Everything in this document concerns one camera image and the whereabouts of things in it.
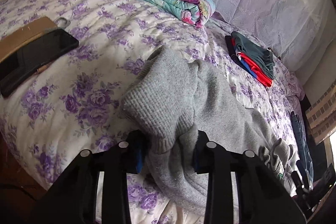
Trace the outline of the grey sweatpants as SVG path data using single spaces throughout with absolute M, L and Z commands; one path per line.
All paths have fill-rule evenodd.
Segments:
M 157 49 L 121 99 L 121 111 L 151 140 L 146 165 L 162 193 L 198 215 L 206 209 L 208 177 L 191 165 L 198 133 L 228 151 L 254 151 L 288 193 L 297 149 L 277 137 L 262 114 L 244 107 L 213 65 L 187 62 Z

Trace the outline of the dark blue jeans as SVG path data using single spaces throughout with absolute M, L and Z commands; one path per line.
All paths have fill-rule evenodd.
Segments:
M 314 170 L 313 161 L 309 152 L 309 146 L 307 145 L 306 141 L 304 125 L 301 123 L 300 117 L 293 111 L 290 113 L 290 121 L 299 156 L 296 165 L 303 179 L 303 184 L 306 188 L 310 189 L 313 187 Z

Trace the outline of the purple floral bedspread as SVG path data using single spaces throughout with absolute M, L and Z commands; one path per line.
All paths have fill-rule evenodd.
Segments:
M 236 99 L 257 109 L 276 137 L 296 144 L 290 113 L 300 112 L 301 85 L 280 60 L 270 88 L 236 65 L 224 39 L 234 25 L 211 19 L 195 28 L 142 0 L 5 0 L 1 37 L 44 16 L 69 20 L 79 46 L 1 99 L 2 136 L 43 188 L 80 150 L 101 152 L 125 139 L 131 127 L 118 114 L 120 97 L 161 45 L 220 68 Z

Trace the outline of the striped beige curtain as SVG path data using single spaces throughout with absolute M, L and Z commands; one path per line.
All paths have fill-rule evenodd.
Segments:
M 319 144 L 335 132 L 335 83 L 307 111 L 310 134 Z

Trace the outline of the stack of folded clothes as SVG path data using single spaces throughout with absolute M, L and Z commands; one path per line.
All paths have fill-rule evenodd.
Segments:
M 271 87 L 274 79 L 274 60 L 271 51 L 251 42 L 244 35 L 233 31 L 225 36 L 232 61 L 253 76 L 264 87 Z

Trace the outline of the black smartphone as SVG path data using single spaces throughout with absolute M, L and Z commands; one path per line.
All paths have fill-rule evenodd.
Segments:
M 1 62 L 1 95 L 9 97 L 39 68 L 78 46 L 78 39 L 63 29 L 56 29 L 21 47 Z

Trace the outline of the gold flat box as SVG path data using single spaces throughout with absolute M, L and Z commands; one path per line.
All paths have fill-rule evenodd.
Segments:
M 1 40 L 0 61 L 4 61 L 21 47 L 56 28 L 58 28 L 58 26 L 55 22 L 46 16 L 18 28 L 12 34 Z

